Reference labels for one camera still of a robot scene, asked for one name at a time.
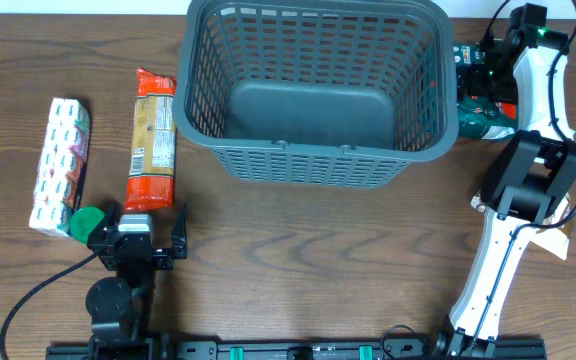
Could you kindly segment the green Nescafe coffee bag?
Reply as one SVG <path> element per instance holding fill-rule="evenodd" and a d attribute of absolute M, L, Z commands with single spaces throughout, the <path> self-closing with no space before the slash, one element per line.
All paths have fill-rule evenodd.
<path fill-rule="evenodd" d="M 453 45 L 457 75 L 459 137 L 505 141 L 517 130 L 517 106 L 492 99 L 485 53 L 475 45 Z"/>

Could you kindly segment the orange biscuit package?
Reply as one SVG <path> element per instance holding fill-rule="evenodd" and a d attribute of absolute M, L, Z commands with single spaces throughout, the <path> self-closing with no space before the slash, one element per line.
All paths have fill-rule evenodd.
<path fill-rule="evenodd" d="M 176 133 L 172 105 L 176 79 L 136 71 L 137 95 L 125 208 L 148 211 L 174 202 Z"/>

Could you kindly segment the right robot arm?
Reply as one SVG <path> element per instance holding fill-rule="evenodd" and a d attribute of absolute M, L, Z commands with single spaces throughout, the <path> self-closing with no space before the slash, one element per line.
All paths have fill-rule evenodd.
<path fill-rule="evenodd" d="M 565 226 L 576 216 L 576 142 L 569 127 L 564 74 L 573 34 L 551 30 L 547 9 L 515 8 L 501 39 L 485 31 L 457 50 L 457 94 L 513 104 L 517 129 L 486 171 L 471 200 L 484 215 L 481 242 L 465 287 L 452 307 L 451 331 L 438 335 L 436 356 L 537 358 L 542 341 L 503 341 L 502 308 L 522 255 L 534 243 L 566 258 Z"/>

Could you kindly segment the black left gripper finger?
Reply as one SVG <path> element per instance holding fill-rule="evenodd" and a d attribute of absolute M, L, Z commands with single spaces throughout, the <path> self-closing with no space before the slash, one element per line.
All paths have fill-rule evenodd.
<path fill-rule="evenodd" d="M 111 205 L 103 211 L 103 217 L 95 227 L 95 237 L 104 238 L 108 228 L 113 228 L 116 224 L 117 205 Z"/>
<path fill-rule="evenodd" d="M 187 205 L 184 204 L 171 231 L 172 248 L 174 250 L 187 249 L 186 215 Z"/>

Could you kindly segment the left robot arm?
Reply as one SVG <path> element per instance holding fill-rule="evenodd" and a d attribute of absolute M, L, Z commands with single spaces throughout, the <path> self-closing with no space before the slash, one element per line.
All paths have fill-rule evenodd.
<path fill-rule="evenodd" d="M 154 227 L 148 214 L 119 216 L 105 212 L 88 236 L 87 247 L 115 273 L 96 282 L 86 295 L 91 316 L 95 359 L 163 358 L 167 340 L 148 331 L 158 271 L 170 271 L 187 257 L 187 208 L 182 207 L 171 231 L 171 245 L 153 245 Z"/>

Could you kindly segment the beige brown snack pouch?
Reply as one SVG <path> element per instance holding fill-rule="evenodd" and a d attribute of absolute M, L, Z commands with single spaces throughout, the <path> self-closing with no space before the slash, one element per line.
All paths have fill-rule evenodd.
<path fill-rule="evenodd" d="M 562 220 L 571 210 L 571 198 L 566 194 L 553 215 L 545 219 L 547 224 Z M 570 229 L 565 225 L 554 229 L 537 229 L 530 241 L 562 260 L 567 259 Z"/>

